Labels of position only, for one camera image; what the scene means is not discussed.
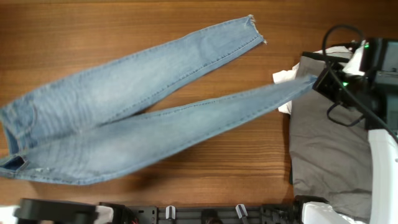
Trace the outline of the light blue denim jeans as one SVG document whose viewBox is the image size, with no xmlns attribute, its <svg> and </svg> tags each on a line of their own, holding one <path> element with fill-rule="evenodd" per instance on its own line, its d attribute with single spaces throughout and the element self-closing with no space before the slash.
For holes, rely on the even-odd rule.
<svg viewBox="0 0 398 224">
<path fill-rule="evenodd" d="M 90 185 L 133 173 L 310 91 L 313 75 L 147 113 L 253 47 L 246 16 L 44 85 L 1 109 L 9 155 L 1 175 Z"/>
</svg>

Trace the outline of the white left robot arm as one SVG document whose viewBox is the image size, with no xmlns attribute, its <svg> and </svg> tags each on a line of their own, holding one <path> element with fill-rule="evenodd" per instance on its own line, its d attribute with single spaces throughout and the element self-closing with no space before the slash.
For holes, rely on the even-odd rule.
<svg viewBox="0 0 398 224">
<path fill-rule="evenodd" d="M 1 206 L 1 224 L 138 224 L 124 205 L 22 198 L 18 205 Z"/>
</svg>

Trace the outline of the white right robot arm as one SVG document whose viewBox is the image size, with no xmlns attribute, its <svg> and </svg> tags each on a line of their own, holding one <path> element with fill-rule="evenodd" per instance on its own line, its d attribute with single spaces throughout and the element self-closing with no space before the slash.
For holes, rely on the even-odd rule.
<svg viewBox="0 0 398 224">
<path fill-rule="evenodd" d="M 397 41 L 370 38 L 347 66 L 325 56 L 313 89 L 333 106 L 354 108 L 365 121 L 373 163 L 370 223 L 397 223 Z"/>
</svg>

